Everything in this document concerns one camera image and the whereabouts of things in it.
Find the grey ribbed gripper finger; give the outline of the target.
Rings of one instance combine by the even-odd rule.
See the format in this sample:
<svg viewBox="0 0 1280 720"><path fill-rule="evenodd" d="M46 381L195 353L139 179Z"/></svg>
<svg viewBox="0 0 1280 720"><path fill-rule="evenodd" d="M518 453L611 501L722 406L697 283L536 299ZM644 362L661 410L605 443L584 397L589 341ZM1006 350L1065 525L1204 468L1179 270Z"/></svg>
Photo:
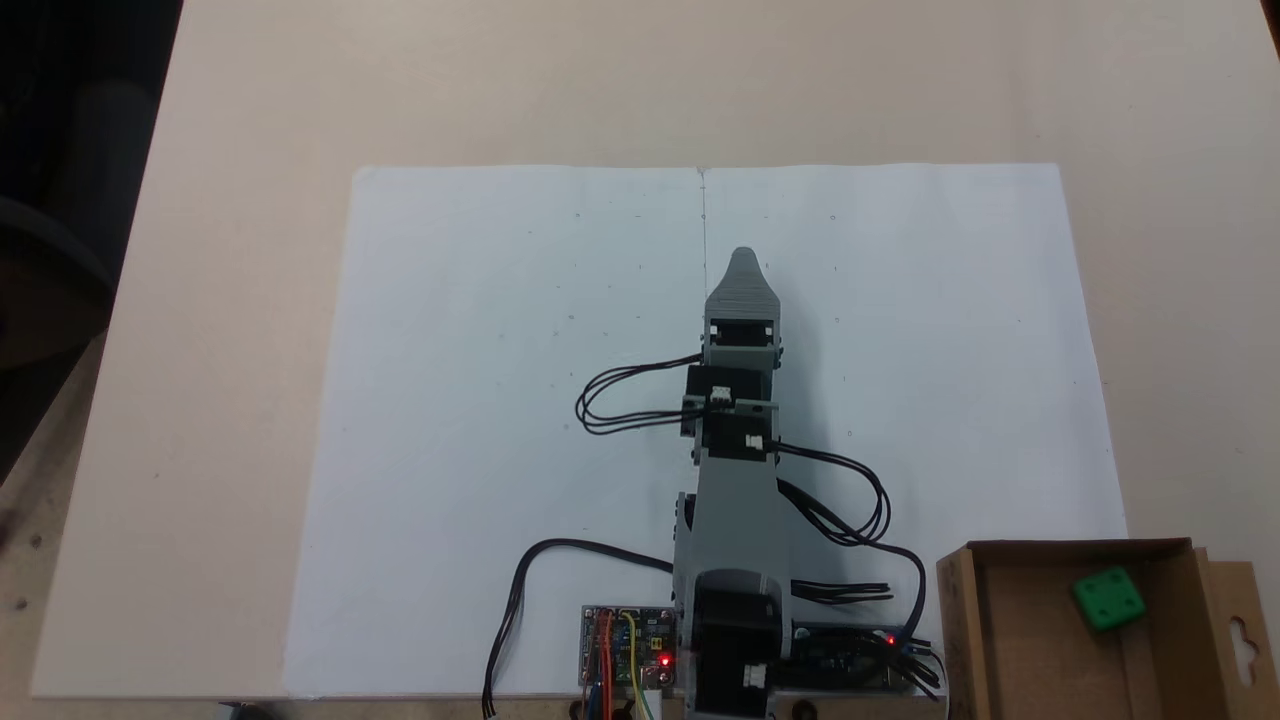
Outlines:
<svg viewBox="0 0 1280 720"><path fill-rule="evenodd" d="M778 322L781 301L767 282L750 247L737 247L719 283L709 293L704 315L708 322Z"/></svg>

